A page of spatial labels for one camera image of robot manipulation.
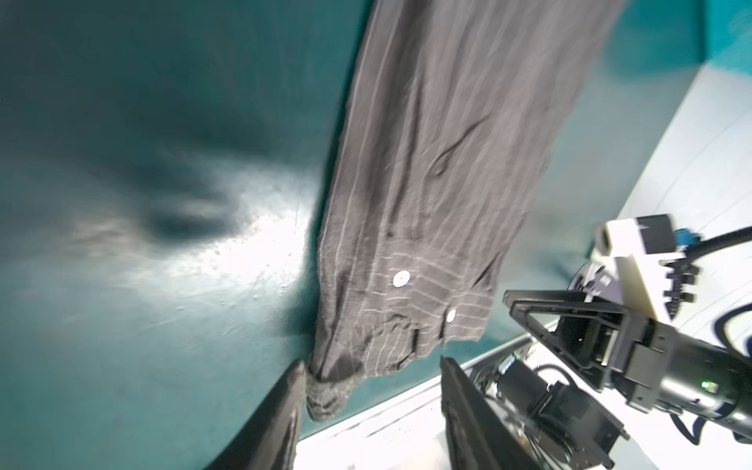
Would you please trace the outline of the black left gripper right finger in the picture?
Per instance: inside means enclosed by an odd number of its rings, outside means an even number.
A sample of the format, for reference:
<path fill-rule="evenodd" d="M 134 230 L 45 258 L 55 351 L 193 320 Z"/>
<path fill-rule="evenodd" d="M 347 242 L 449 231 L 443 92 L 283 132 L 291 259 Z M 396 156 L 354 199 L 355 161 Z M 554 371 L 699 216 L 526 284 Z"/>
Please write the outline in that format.
<path fill-rule="evenodd" d="M 443 356 L 440 367 L 450 466 L 454 469 L 539 469 L 540 462 L 513 438 L 459 364 Z"/>

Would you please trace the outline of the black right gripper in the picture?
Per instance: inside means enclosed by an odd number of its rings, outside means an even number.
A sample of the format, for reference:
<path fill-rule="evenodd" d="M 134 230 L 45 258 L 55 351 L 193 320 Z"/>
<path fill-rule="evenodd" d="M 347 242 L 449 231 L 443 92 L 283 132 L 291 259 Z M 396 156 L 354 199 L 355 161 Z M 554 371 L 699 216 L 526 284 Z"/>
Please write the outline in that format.
<path fill-rule="evenodd" d="M 751 358 L 729 341 L 721 346 L 687 336 L 668 325 L 652 326 L 635 344 L 622 371 L 610 373 L 607 350 L 622 305 L 586 302 L 582 291 L 508 290 L 503 303 L 512 319 L 595 391 L 610 387 L 629 407 L 669 415 L 691 444 L 704 427 L 724 427 L 740 444 L 751 442 Z"/>

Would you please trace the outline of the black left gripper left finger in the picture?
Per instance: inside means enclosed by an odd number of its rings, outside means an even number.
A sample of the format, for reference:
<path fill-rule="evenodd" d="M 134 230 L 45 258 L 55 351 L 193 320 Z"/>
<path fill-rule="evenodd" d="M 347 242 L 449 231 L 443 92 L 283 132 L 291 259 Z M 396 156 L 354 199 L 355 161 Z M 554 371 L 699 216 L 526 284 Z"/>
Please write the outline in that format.
<path fill-rule="evenodd" d="M 306 391 L 306 366 L 295 360 L 209 470 L 293 468 Z"/>

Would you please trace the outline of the dark grey striped shirt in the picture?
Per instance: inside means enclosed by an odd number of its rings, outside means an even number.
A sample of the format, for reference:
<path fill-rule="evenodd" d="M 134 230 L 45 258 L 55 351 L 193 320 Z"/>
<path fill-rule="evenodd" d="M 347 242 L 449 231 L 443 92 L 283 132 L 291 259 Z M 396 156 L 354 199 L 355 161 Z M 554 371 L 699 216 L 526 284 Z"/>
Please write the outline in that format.
<path fill-rule="evenodd" d="M 317 250 L 307 410 L 480 339 L 621 1 L 376 1 Z"/>

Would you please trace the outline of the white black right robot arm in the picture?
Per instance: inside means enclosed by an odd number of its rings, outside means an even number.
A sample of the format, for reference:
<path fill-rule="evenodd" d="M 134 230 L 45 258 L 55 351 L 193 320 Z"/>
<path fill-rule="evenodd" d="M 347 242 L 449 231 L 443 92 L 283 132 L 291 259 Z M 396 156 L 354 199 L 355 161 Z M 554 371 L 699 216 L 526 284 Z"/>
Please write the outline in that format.
<path fill-rule="evenodd" d="M 524 429 L 553 458 L 573 469 L 615 463 L 610 456 L 626 432 L 622 422 L 580 388 L 618 392 L 633 409 L 659 410 L 698 444 L 706 423 L 751 441 L 751 360 L 714 346 L 624 305 L 582 292 L 505 292 L 510 316 L 560 363 L 564 380 L 546 384 L 522 360 L 493 376 L 501 398 L 519 412 Z"/>

